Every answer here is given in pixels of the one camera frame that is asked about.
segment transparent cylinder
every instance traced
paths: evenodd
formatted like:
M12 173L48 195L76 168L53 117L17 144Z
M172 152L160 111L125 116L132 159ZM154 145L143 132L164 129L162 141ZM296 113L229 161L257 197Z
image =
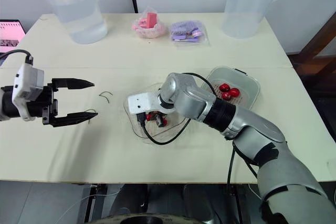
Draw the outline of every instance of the transparent cylinder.
M48 0L70 37L90 44L107 34L106 24L95 0Z
M234 38L253 36L273 0L227 0L223 32Z

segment wooden frame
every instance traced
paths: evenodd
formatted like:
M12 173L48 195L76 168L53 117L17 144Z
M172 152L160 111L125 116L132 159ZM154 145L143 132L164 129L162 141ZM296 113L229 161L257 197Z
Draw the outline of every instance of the wooden frame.
M296 65L295 69L297 73L302 73L302 66L305 63L314 61L315 59L313 58L321 52L334 37L336 37L336 12L298 54L288 56ZM336 58L331 58L332 57L326 60L328 63L319 72L302 81L306 87L314 87L336 70Z

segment plastic tray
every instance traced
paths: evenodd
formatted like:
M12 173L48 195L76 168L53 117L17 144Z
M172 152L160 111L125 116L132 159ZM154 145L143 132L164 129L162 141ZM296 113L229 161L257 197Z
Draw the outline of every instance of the plastic tray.
M260 92L260 84L258 81L238 69L229 67L215 68L211 71L207 80L214 87L218 98L221 98L222 92L219 90L219 86L223 83L229 84L231 88L238 88L240 90L240 96L232 98L229 103L239 104L248 109L252 108ZM205 83L201 88L211 92Z

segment floor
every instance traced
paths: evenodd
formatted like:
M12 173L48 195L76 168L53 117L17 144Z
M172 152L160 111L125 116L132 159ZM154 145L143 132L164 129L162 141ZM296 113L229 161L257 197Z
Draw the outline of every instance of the floor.
M121 186L108 184L107 194L115 193ZM332 200L336 183L322 183L322 187ZM180 192L175 188L178 185L160 185L151 190L148 212L185 215ZM223 185L205 185L204 188L222 223L228 224ZM246 194L250 223L263 224L259 215L260 199L247 185L241 185L241 188ZM251 188L258 193L256 185L251 185ZM80 200L88 196L89 192L90 185L0 181L0 224L83 223L88 200ZM102 217L109 215L115 198L115 195L105 197Z

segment white bracket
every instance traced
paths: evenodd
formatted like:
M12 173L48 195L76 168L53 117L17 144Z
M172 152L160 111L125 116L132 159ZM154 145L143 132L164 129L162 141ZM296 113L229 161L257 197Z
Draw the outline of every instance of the white bracket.
M128 108L131 114L142 112L160 111L164 114L170 114L175 108L165 109L159 101L159 91L135 94L128 97Z
M23 63L14 79L12 103L15 105L24 121L32 121L27 102L35 101L43 91L44 72Z

